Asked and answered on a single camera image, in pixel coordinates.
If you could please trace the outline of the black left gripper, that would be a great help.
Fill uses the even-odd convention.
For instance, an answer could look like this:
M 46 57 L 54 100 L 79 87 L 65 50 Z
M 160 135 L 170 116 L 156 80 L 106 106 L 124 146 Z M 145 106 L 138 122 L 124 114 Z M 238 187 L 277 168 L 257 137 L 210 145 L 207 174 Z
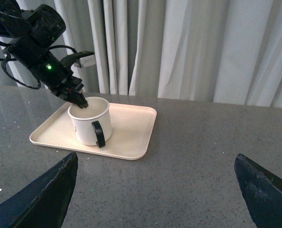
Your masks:
M 47 47 L 40 47 L 32 38 L 13 39 L 3 51 L 25 66 L 55 96 L 68 99 L 80 108 L 88 107 L 88 102 L 82 94 L 82 80 L 74 77 L 70 69 L 77 58 L 84 56 L 83 52 L 75 51 L 58 60 Z

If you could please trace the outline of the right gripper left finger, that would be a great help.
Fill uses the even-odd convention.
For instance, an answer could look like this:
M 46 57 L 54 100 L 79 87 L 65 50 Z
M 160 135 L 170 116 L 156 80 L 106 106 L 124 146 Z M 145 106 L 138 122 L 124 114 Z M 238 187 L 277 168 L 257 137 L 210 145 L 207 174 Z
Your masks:
M 68 211 L 78 170 L 72 152 L 0 204 L 0 228 L 59 228 Z

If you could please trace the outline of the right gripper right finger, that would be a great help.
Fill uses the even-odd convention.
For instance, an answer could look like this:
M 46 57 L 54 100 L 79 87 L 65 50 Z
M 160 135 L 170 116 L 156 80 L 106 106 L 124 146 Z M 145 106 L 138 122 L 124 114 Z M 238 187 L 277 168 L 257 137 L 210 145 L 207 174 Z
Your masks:
M 256 227 L 282 228 L 282 179 L 241 153 L 234 171 Z

